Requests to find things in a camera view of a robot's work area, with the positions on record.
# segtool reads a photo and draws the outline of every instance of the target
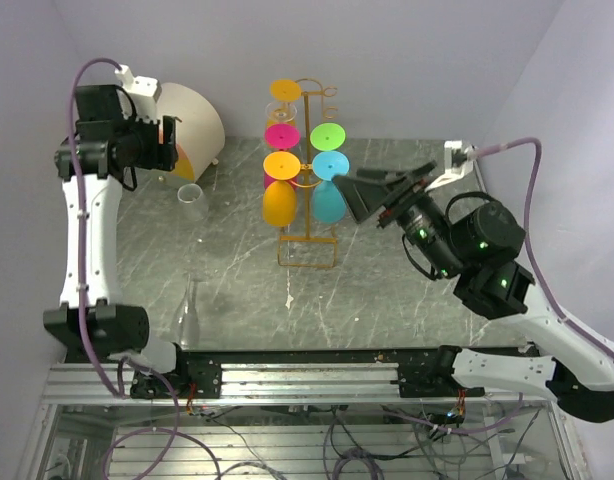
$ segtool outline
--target gray marble tabletop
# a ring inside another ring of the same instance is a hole
[[[442,163],[442,142],[348,139],[340,151],[360,166],[408,169]],[[261,216],[260,139],[228,138],[218,166],[199,185],[210,202],[206,221],[185,220],[176,192],[142,173],[124,192],[118,214],[118,274],[124,301],[146,307],[151,327],[175,340],[172,321],[187,283],[201,279],[195,296],[199,349],[318,349],[436,347],[441,344],[509,346],[525,340],[472,314],[452,295],[453,281],[430,282],[408,263],[393,225],[356,225],[347,215],[336,227],[338,261],[330,270],[281,267],[278,230]],[[475,175],[434,193],[442,208],[460,192],[479,189]],[[459,202],[455,215],[478,200]],[[303,206],[302,196],[299,199]],[[290,233],[303,232],[299,211]],[[315,225],[317,232],[327,232]],[[291,244],[294,261],[331,258],[331,247]],[[424,258],[416,255],[422,262]]]

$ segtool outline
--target cup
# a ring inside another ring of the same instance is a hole
[[[178,204],[183,215],[190,222],[204,220],[209,214],[209,202],[203,189],[195,183],[183,185],[178,189]]]

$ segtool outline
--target white wall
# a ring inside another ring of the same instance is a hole
[[[260,136],[269,83],[340,90],[353,137],[480,140],[562,0],[56,0],[83,58],[198,90]]]
[[[0,479],[14,477],[49,365],[66,225],[53,155],[79,66],[50,0],[0,0]]]
[[[614,1],[565,2],[485,143],[525,135],[544,142],[531,217],[538,261],[560,303],[614,339]],[[516,214],[532,158],[528,147],[481,165]],[[595,477],[614,480],[614,422],[579,429]]]

